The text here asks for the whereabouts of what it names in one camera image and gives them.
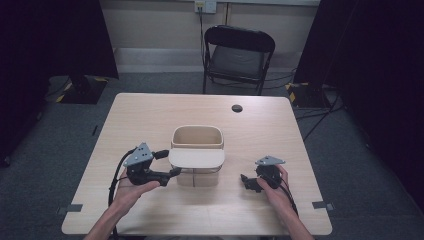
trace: black cable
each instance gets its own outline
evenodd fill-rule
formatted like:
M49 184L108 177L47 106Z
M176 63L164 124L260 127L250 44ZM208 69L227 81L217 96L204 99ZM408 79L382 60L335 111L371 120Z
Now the black cable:
M326 113L324 113L324 116L322 116L322 118L314 125L314 127L312 127L312 129L303 138L303 142L306 141L306 139L309 137L309 135L311 135L311 133L315 130L315 128L318 127L318 125L322 122L322 120L324 120L324 118L326 118L332 112L334 106L336 106L336 103L337 103L337 100L339 99L339 96L340 96L340 92L337 94L336 100L334 100L334 102L331 105L330 109Z
M230 13L229 13L229 11L228 11L228 9L230 9L230 4L231 3L228 3L227 2L227 7L226 7L226 9L225 9L225 25L227 25L228 24L228 16L230 15Z
M330 113L333 113L333 112L337 112L337 111L339 111L340 109L342 109L342 108L344 108L344 105L341 105L340 107L338 107L338 108L336 108L336 109L334 109L334 110L332 110L332 111L330 111ZM302 120L302 119L305 119L305 118L310 118L310 117L318 117L318 116L322 116L322 115L325 115L327 112L324 112L324 113L318 113L318 114L312 114L312 115L307 115L307 116L301 116L301 117L297 117L296 118L296 120L297 121L299 121L299 120Z
M276 88L282 88L282 87L286 86L286 85L287 85L287 83L283 83L283 84L281 84L281 85L279 85L279 86L275 86L275 87L266 87L266 88L262 88L262 89L276 89Z
M123 157L122 157L122 159L121 159L121 161L119 161L119 164L118 164L118 167L116 168L116 171L115 171L115 175L113 176L113 180L112 180L112 183L110 184L110 188L109 188L109 199L108 199L108 205L109 205L109 207L110 207L110 205L112 204L112 202L113 202L113 196L114 196L114 194L115 194L115 188L116 188L116 184L119 182L119 180L122 180L122 179L124 179L124 178L120 178L120 179L118 179L118 174L119 174L119 170L121 169L121 165L122 165L122 163L125 161L125 159L130 155L130 154L132 154L135 150L137 149L137 147L136 148L134 148L134 149L132 149L132 150L130 150L130 151L128 151ZM119 240L119 236L118 236L118 230L116 229L116 226L113 228L113 239L115 239L115 240Z
M313 112L318 112L318 111L328 111L326 108L317 108L317 109L312 109L312 110L310 110L310 111L307 111L307 112L304 112L303 113L303 115L301 116L301 117L299 117L299 118L296 118L296 120L301 120L301 119L304 119L304 118L306 118L307 116L314 116L314 115L318 115L318 116L321 116L321 115L323 115L323 114L325 114L326 112L324 112L324 113L319 113L319 114L312 114L312 115L307 115L307 114L310 114L310 113L313 113Z
M280 186L281 189L283 189L283 192L287 195L294 212L296 213L297 216L299 216L299 212L297 210L297 206L296 206L296 203L293 200L293 196L291 195L291 192L289 190L285 189L283 186L281 186L281 185L279 185L279 186Z
M316 112L316 111L327 110L327 108L314 108L314 107L310 107L310 108L293 108L293 111L304 111L304 110L311 110L310 112Z
M284 77L265 79L265 81L277 81L277 80L281 80L281 79L285 79L285 78L289 78L289 77L293 77L293 76L294 76L294 74L291 73L290 75L287 75L287 76L284 76Z

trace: small black object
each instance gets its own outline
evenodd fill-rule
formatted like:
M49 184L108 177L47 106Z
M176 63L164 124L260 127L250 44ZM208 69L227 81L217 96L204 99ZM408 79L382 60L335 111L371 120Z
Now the small black object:
M238 105L238 104L233 105L231 107L231 109L233 110L233 112L236 112L236 113L239 113L239 112L243 111L243 107L240 106L240 105Z
M282 182L280 171L275 165L259 165L256 168L256 173L273 189L277 189ZM263 190L256 181L256 178L248 178L241 174L241 181L244 183L246 189L254 190L256 192L261 192Z
M174 168L169 172L155 172L150 170L153 159L167 157L168 150L151 152L146 143L142 143L132 155L124 162L127 167L127 176L134 185L142 185L151 181L158 181L162 187L168 184L170 178L181 173L181 168Z

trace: beige bin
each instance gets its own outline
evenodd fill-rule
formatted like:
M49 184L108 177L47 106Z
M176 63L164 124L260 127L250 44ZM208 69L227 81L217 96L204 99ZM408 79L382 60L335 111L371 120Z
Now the beige bin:
M178 127L172 137L168 158L174 167L220 168L225 160L221 130L203 125Z

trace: wall outlet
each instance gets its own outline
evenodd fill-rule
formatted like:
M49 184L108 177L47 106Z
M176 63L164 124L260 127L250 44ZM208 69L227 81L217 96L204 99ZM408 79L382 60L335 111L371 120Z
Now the wall outlet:
M194 12L216 13L216 1L194 1Z
M194 12L199 12L199 9L202 9L202 12L206 12L205 1L194 1Z

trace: wooden table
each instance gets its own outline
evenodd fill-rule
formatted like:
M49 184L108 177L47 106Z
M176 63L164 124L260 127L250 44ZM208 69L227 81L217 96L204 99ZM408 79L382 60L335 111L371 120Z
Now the wooden table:
M235 113L239 104L243 111ZM123 235L223 236L287 235L265 194L246 190L240 174L256 177L254 162L266 155L284 159L289 184L303 223L313 235L332 231L311 163L292 108L283 97L117 95L68 212L65 234L86 234L107 208L108 188L122 156L146 142L152 151L169 149L174 130L182 125L211 125L224 135L226 159L215 174L181 174L167 187L141 197L118 223ZM167 158L151 169L168 172Z

